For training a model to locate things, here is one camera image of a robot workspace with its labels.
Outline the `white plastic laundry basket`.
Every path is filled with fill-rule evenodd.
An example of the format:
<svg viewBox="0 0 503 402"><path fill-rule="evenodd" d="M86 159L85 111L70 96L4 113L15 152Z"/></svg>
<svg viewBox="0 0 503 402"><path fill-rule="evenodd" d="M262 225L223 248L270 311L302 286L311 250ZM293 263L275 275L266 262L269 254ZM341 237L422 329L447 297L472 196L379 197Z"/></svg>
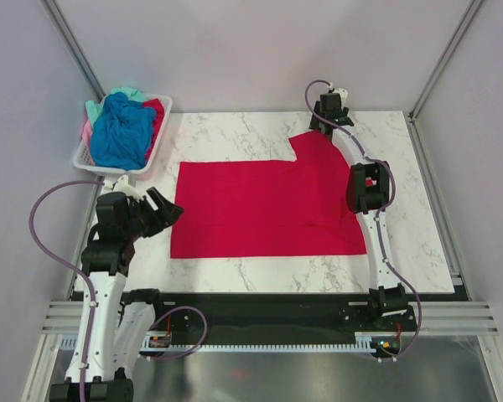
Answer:
<svg viewBox="0 0 503 402"><path fill-rule="evenodd" d="M159 155L160 150L163 147L163 144L169 137L168 126L170 120L169 117L172 114L173 99L168 95L160 95L152 93L147 93L146 96L158 99L161 102L164 108L164 117L161 121L158 134L156 135L155 142L153 144L153 150L150 154L150 157L145 167L143 167L142 169L126 171L120 168L114 168L114 167L108 168L108 167L97 166L93 162L88 147L86 146L83 140L80 140L80 144L75 151L75 154L72 159L73 165L78 169L86 170L88 172L103 177L118 178L123 174L127 174L131 178L135 178L136 180L140 181L146 181L149 178L151 178L153 175L154 164L157 159L157 156Z"/></svg>

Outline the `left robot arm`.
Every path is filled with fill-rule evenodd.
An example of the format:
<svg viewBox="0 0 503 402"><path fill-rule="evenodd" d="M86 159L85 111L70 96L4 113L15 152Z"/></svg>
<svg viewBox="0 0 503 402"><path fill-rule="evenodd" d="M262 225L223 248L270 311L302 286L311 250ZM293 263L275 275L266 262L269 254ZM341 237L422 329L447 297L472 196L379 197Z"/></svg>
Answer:
<svg viewBox="0 0 503 402"><path fill-rule="evenodd" d="M124 297L134 244L173 226L183 209L155 187L141 196L130 186L101 194L96 223L81 254L86 284L78 338L65 380L51 401L131 401L132 367L148 329L161 328L167 309L155 289Z"/></svg>

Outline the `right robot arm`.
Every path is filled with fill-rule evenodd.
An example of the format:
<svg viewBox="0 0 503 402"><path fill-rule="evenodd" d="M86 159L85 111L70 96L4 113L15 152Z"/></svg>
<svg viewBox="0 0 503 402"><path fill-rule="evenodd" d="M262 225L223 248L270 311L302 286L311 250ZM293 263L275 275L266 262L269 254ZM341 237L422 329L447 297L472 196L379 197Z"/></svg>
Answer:
<svg viewBox="0 0 503 402"><path fill-rule="evenodd" d="M346 129L353 124L344 105L347 95L347 90L333 88L320 95L313 108L310 128L323 133L349 165L345 200L364 236L371 274L366 315L374 328L383 330L408 310L403 280L392 269L386 225L386 209L396 189L388 163L373 157Z"/></svg>

